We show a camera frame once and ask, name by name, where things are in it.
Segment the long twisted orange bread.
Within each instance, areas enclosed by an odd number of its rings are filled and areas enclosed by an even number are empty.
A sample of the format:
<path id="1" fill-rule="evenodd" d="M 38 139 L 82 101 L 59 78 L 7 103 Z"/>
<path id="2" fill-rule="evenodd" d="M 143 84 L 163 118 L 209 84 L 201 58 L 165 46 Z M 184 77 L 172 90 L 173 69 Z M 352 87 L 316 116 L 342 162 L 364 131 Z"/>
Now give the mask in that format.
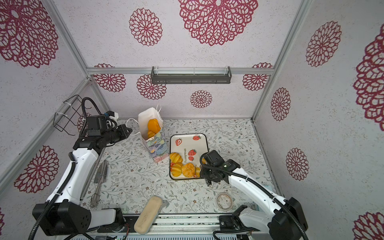
<path id="1" fill-rule="evenodd" d="M 148 132 L 157 134 L 162 128 L 157 119 L 151 119 L 148 121 Z"/>

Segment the floral paper gift bag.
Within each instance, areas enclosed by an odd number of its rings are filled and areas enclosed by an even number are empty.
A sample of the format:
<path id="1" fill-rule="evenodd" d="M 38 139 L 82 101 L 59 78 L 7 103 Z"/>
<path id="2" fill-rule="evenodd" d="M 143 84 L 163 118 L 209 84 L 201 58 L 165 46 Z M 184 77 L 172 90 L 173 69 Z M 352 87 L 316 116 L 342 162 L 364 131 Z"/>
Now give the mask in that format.
<path id="1" fill-rule="evenodd" d="M 135 122 L 137 124 L 139 130 L 132 134 L 140 136 L 144 146 L 147 148 L 155 163 L 159 163 L 164 159 L 169 158 L 170 155 L 163 130 L 163 119 L 160 115 L 161 109 L 162 106 L 158 104 L 155 108 L 151 107 L 141 112 L 138 115 L 138 119 L 130 118 L 125 123 L 127 127 L 129 127 L 129 123 L 131 122 Z M 154 137 L 148 139 L 148 121 L 151 119 L 157 119 L 162 129 Z"/>

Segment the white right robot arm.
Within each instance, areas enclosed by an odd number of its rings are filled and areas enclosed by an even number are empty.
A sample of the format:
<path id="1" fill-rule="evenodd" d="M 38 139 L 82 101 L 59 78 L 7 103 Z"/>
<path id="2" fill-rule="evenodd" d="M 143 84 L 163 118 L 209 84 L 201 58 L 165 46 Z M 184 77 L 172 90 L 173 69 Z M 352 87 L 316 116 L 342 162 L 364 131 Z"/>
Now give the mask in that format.
<path id="1" fill-rule="evenodd" d="M 245 231 L 259 230 L 268 233 L 273 240 L 307 240 L 308 223 L 298 200 L 286 199 L 273 193 L 253 179 L 233 160 L 217 159 L 211 162 L 201 158 L 201 177 L 207 184 L 225 181 L 246 194 L 260 209 L 255 211 L 248 207 L 237 211 Z"/>

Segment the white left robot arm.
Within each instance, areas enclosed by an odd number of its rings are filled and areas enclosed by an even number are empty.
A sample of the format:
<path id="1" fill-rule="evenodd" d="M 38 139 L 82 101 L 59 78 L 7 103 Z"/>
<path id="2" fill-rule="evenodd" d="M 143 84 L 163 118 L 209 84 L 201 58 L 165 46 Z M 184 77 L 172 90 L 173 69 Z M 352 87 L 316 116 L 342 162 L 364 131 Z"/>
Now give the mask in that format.
<path id="1" fill-rule="evenodd" d="M 127 139 L 132 129 L 125 125 L 102 132 L 90 130 L 81 136 L 69 153 L 70 163 L 53 193 L 43 204 L 35 205 L 33 217 L 36 219 L 29 239 L 33 240 L 37 230 L 42 229 L 47 236 L 76 235 L 87 236 L 88 231 L 108 227 L 120 231 L 125 219 L 120 208 L 88 210 L 82 207 L 82 192 L 88 184 L 93 168 L 102 150 L 112 144 Z"/>

